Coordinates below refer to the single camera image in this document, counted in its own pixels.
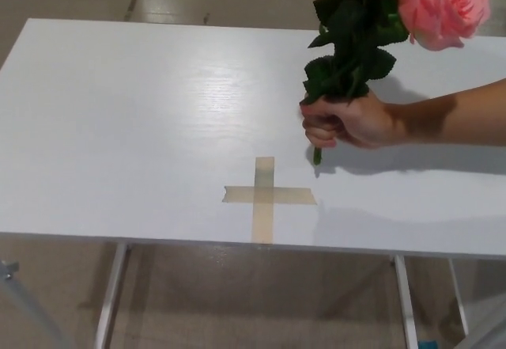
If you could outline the person's bare hand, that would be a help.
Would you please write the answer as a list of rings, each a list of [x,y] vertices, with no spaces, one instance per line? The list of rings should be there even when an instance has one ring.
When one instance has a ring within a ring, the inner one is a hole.
[[[400,110],[399,104],[383,102],[373,92],[351,102],[322,97],[300,105],[305,135],[317,148],[331,148],[339,141],[365,149],[399,144],[404,138],[397,120]]]

